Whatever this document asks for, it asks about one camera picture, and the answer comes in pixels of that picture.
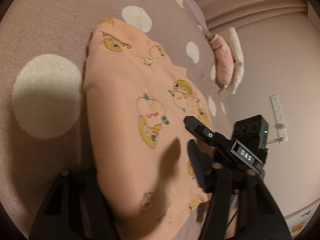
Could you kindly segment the white power strip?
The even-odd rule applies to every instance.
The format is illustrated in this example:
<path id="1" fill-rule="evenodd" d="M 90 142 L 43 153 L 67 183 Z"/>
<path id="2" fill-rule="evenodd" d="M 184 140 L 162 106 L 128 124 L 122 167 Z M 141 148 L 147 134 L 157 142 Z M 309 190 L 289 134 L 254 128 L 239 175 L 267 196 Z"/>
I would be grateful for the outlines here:
<path id="1" fill-rule="evenodd" d="M 288 137 L 287 137 L 286 125 L 285 125 L 283 110 L 281 107 L 279 97 L 277 95 L 271 96 L 270 102 L 271 102 L 271 105 L 273 108 L 274 119 L 276 122 L 278 141 L 279 142 L 287 142 Z"/>

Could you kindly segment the pink folded towel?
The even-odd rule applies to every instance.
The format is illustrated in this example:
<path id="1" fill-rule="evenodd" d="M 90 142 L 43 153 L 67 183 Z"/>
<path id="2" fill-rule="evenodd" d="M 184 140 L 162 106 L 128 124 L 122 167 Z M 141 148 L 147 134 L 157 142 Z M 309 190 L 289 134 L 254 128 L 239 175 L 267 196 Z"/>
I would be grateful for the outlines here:
<path id="1" fill-rule="evenodd" d="M 217 83 L 224 89 L 231 84 L 234 74 L 232 51 L 225 39 L 218 34 L 213 34 L 209 43 L 215 55 Z"/>

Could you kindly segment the orange cartoon print garment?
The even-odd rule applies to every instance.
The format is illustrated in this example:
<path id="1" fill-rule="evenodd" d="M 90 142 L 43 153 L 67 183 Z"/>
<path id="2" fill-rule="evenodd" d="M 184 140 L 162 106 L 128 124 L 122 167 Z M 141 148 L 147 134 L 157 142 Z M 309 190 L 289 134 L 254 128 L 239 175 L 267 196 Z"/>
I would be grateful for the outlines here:
<path id="1" fill-rule="evenodd" d="M 211 124 L 204 96 L 159 43 L 115 18 L 93 32 L 84 91 L 98 184 L 121 238 L 174 238 L 208 201 L 183 122 Z"/>

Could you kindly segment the white folded towel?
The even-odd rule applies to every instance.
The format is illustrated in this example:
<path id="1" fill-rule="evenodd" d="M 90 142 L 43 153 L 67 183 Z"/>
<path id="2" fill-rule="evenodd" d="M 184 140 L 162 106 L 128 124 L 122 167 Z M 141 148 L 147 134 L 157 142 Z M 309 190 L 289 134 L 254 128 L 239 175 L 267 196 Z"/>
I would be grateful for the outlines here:
<path id="1" fill-rule="evenodd" d="M 232 82 L 226 88 L 226 90 L 231 94 L 236 94 L 237 88 L 242 82 L 244 72 L 245 72 L 244 55 L 243 55 L 240 40 L 235 28 L 228 28 L 223 33 L 223 38 L 228 43 L 234 59 L 234 74 L 233 74 Z"/>

